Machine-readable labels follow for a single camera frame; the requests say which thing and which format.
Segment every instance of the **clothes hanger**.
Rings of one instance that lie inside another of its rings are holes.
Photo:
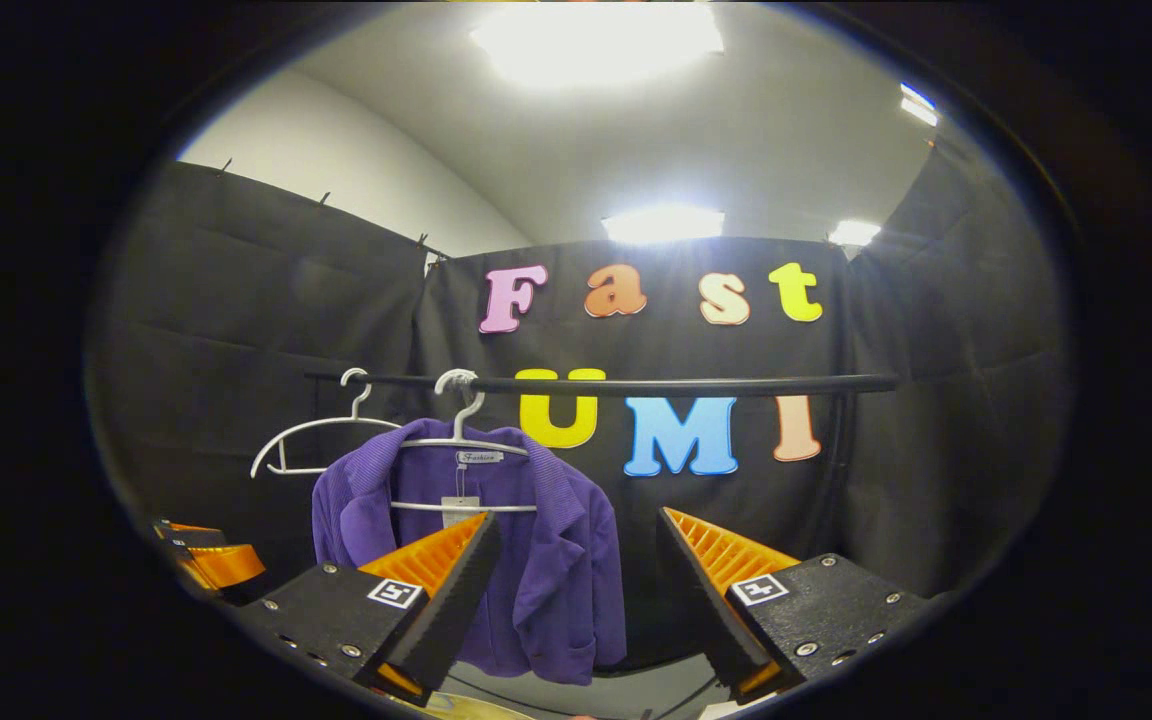
[[[349,367],[348,370],[346,370],[346,372],[342,376],[340,376],[340,387],[344,387],[346,384],[349,382],[349,378],[353,378],[355,376],[365,376],[366,373],[367,373],[366,370],[364,370],[362,367]],[[273,448],[274,446],[278,446],[278,468],[275,468],[273,465],[265,465],[266,468],[270,469],[271,473],[279,473],[279,475],[321,475],[321,473],[325,473],[326,468],[297,468],[297,469],[288,469],[288,465],[287,465],[287,447],[285,447],[283,440],[288,435],[291,435],[291,433],[300,432],[303,429],[316,429],[316,427],[319,427],[319,425],[338,425],[338,424],[342,424],[342,423],[358,423],[358,424],[364,424],[364,425],[380,425],[380,427],[384,427],[384,429],[401,429],[402,425],[397,425],[397,424],[391,423],[389,420],[376,420],[376,419],[371,419],[371,418],[361,418],[358,416],[358,406],[361,404],[362,401],[367,400],[369,395],[371,395],[371,384],[367,384],[367,387],[365,387],[364,389],[362,389],[362,395],[353,399],[353,407],[351,407],[351,411],[349,411],[348,418],[326,418],[326,419],[323,419],[323,420],[309,420],[308,423],[302,423],[300,425],[296,425],[296,427],[286,429],[286,430],[283,430],[283,432],[280,432],[276,435],[274,435],[274,439],[271,439],[271,441],[268,441],[267,444],[265,444],[265,447],[262,447],[260,454],[256,455],[256,461],[252,461],[252,471],[251,471],[252,477],[253,478],[256,477],[256,470],[260,469],[260,461],[265,460],[265,455],[268,455],[271,448]]]
[[[477,378],[477,374],[472,370],[461,370],[454,369],[448,370],[448,372],[442,373],[438,378],[438,382],[434,382],[434,393],[437,395],[444,394],[444,388],[447,387],[448,381],[465,382],[472,381]],[[475,447],[482,448],[482,450],[500,450],[510,452],[513,455],[526,456],[526,450],[521,447],[515,447],[511,445],[500,445],[498,442],[485,442],[477,441],[477,439],[465,439],[465,418],[472,414],[477,414],[483,402],[486,401],[486,393],[479,392],[473,397],[472,404],[467,407],[465,410],[461,410],[456,414],[456,419],[452,420],[452,437],[449,438],[429,438],[429,439],[410,439],[410,441],[403,442],[399,447]],[[454,506],[454,505],[425,505],[422,502],[389,502],[389,507],[402,507],[407,510],[439,510],[439,511],[468,511],[468,514],[475,514],[476,511],[536,511],[535,505],[495,505],[490,507],[473,507],[473,506]]]

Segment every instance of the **ceiling light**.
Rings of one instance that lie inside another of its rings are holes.
[[[882,228],[876,223],[863,223],[861,220],[842,220],[838,228],[829,233],[829,242],[835,245],[869,245],[869,241],[874,240],[876,234]]]
[[[658,205],[604,218],[607,237],[616,242],[646,245],[690,237],[717,237],[723,233],[726,214],[689,205]]]
[[[901,83],[900,91],[905,94],[900,101],[901,109],[933,128],[937,127],[938,122],[941,122],[941,119],[937,116],[937,106],[932,105],[927,97],[918,94],[914,88],[905,85],[905,83]]]
[[[713,13],[697,3],[530,3],[470,38],[503,76],[539,88],[632,81],[723,51]]]
[[[924,108],[927,108],[927,109],[935,109],[937,108],[937,106],[932,105],[932,101],[929,100],[927,97],[923,97],[922,94],[918,94],[918,92],[916,92],[914,90],[914,88],[910,88],[910,86],[905,85],[905,83],[901,83],[900,91],[904,92],[905,97],[909,97],[910,100],[914,100],[915,103],[918,103],[919,105],[924,106]]]
[[[924,108],[924,106],[919,105],[918,103],[910,100],[909,97],[905,97],[904,100],[900,101],[900,108],[904,109],[905,113],[909,113],[910,115],[914,115],[919,120],[923,120],[924,123],[927,123],[933,128],[937,127],[938,122],[941,122],[941,119],[937,118],[937,114],[933,113],[933,111]]]

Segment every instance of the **white wall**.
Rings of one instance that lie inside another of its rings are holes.
[[[273,184],[452,256],[533,245],[465,181],[354,99],[296,70],[268,78],[180,152]]]

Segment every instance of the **jacket collar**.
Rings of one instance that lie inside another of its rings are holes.
[[[452,424],[447,420],[422,418],[411,420],[401,429],[389,430],[369,439],[364,446],[344,457],[344,473],[349,484],[349,495],[370,495],[384,488],[388,495],[389,470],[397,460],[403,442],[408,439],[449,438]],[[562,460],[520,429],[495,429],[484,433],[480,430],[465,427],[465,438],[476,441],[511,445],[526,450],[526,470],[536,491],[536,515],[550,532],[561,533],[576,524],[586,514],[570,480]]]

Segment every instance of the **foam letter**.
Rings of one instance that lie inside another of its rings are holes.
[[[767,279],[781,286],[781,308],[797,323],[818,319],[823,310],[819,302],[808,300],[808,288],[814,287],[814,275],[804,273],[797,263],[787,263],[772,270]]]
[[[749,302],[741,297],[745,283],[736,275],[708,273],[700,278],[700,314],[714,325],[740,325],[749,319]]]
[[[545,285],[550,273],[544,265],[531,265],[526,268],[492,270],[488,282],[492,291],[488,294],[488,316],[479,323],[480,333],[513,333],[518,328],[518,319],[513,316],[513,306],[518,306],[518,314],[525,313],[531,306],[535,287],[531,283]]]
[[[696,447],[691,471],[696,475],[735,473],[736,458],[732,456],[732,406],[735,397],[697,397],[680,423],[666,397],[626,397],[634,410],[634,456],[626,462],[626,475],[649,477],[660,473],[653,447],[672,473],[681,473]]]
[[[543,367],[518,370],[521,381],[555,381],[558,373]],[[594,367],[579,367],[567,373],[570,381],[605,381],[607,373]],[[566,429],[550,423],[550,396],[524,395],[518,400],[518,429],[545,447],[576,447],[594,437],[598,427],[598,397],[576,397],[576,420]]]
[[[641,289],[639,272],[631,265],[608,265],[594,270],[585,285],[594,288],[585,296],[585,311],[594,318],[635,314],[649,305],[649,296],[643,295]]]
[[[781,411],[781,445],[772,457],[781,462],[806,460],[820,454],[820,442],[812,437],[812,407],[805,395],[776,396]]]

